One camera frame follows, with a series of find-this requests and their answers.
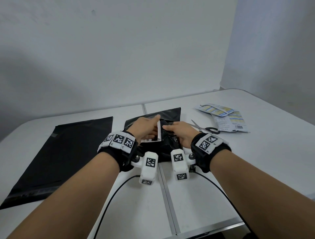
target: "white table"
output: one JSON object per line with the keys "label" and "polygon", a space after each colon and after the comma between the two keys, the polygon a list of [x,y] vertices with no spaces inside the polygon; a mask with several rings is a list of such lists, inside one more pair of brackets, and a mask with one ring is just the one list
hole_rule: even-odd
{"label": "white table", "polygon": [[[112,130],[118,131],[123,129],[127,119],[139,115],[143,115],[142,106],[136,105],[37,119],[21,125],[0,144],[0,203],[7,197],[55,126],[113,116]],[[115,190],[136,174],[140,174],[140,170],[134,168],[118,175],[100,216]],[[116,194],[103,219],[98,238],[162,239],[172,236],[159,180],[151,186],[140,185],[138,180],[130,180]],[[41,201],[37,201],[0,210],[0,238],[6,238],[40,203]],[[89,238],[93,238],[99,221],[100,217]]]}
{"label": "white table", "polygon": [[[298,192],[315,198],[315,126],[247,92],[223,90],[146,104],[147,113],[181,107],[181,120],[214,126],[211,115],[194,106],[214,103],[241,112],[250,133],[221,132],[232,151]],[[241,219],[210,182],[196,174],[175,181],[170,162],[162,163],[180,238],[241,225]],[[217,183],[212,173],[204,174]]]}

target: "black plastic bag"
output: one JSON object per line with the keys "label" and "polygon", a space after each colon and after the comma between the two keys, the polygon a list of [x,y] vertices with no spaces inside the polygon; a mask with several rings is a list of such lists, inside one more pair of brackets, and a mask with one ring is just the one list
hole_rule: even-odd
{"label": "black plastic bag", "polygon": [[151,114],[142,115],[139,117],[135,117],[133,119],[129,119],[125,123],[125,130],[128,129],[138,118],[153,118],[157,114],[161,116],[161,138],[160,142],[151,142],[151,143],[141,143],[138,146],[137,153],[139,156],[143,157],[144,153],[147,151],[155,152],[158,154],[159,162],[171,161],[170,153],[174,149],[181,149],[182,146],[176,135],[171,131],[166,131],[163,129],[163,125],[172,125],[175,121],[180,121],[180,108],[174,108],[169,110],[164,110],[160,112],[155,112]]}
{"label": "black plastic bag", "polygon": [[56,126],[0,209],[47,198],[97,154],[112,123],[108,117]]}

